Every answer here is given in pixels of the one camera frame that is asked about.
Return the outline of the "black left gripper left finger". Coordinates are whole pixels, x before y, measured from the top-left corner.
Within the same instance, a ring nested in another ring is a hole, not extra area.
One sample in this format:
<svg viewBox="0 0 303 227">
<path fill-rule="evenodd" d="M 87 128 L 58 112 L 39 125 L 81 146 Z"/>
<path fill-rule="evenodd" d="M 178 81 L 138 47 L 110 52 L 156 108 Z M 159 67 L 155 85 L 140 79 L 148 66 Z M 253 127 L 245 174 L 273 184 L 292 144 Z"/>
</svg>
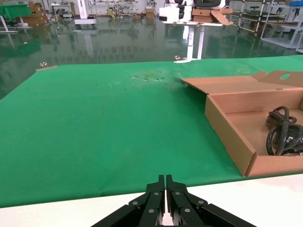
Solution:
<svg viewBox="0 0 303 227">
<path fill-rule="evenodd" d="M 160 227 L 165 213 L 165 182 L 159 175 L 146 192 L 109 214 L 93 227 Z"/>
</svg>

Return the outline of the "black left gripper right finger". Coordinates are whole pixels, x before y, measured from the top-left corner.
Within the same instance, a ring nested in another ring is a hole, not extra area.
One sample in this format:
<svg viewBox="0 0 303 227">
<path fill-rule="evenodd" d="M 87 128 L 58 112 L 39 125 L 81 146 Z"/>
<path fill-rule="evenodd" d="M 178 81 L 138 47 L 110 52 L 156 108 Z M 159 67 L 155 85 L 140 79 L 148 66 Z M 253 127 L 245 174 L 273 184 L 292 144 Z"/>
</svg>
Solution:
<svg viewBox="0 0 303 227">
<path fill-rule="evenodd" d="M 166 176 L 168 212 L 175 226 L 252 227 L 253 225 L 188 192 L 184 183 Z"/>
</svg>

